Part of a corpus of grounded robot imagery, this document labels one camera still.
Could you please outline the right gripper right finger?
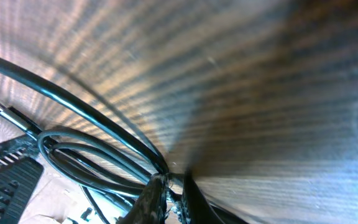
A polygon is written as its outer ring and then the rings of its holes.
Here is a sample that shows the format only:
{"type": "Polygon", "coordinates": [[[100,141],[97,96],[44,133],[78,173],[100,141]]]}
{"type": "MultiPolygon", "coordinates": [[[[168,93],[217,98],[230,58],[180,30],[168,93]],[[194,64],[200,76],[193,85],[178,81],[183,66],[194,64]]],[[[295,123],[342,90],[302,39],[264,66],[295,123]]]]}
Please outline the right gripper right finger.
{"type": "Polygon", "coordinates": [[[184,221],[189,224],[224,224],[211,208],[190,172],[183,178],[184,221]]]}

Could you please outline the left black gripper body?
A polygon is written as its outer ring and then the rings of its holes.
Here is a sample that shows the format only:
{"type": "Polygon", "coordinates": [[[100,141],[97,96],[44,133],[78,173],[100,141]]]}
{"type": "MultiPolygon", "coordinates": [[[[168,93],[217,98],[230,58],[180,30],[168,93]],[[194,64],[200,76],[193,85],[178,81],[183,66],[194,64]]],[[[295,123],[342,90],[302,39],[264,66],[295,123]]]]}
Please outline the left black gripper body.
{"type": "Polygon", "coordinates": [[[28,136],[0,142],[0,224],[18,223],[44,172],[28,136]]]}

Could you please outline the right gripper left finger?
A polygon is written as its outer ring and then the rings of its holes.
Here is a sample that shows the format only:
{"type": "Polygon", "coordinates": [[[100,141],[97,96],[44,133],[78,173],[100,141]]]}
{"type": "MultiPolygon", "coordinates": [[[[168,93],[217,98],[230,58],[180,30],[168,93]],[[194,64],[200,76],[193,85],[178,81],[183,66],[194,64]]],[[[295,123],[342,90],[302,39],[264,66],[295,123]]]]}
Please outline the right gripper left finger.
{"type": "Polygon", "coordinates": [[[167,212],[168,178],[154,174],[134,206],[117,224],[164,224],[167,212]]]}

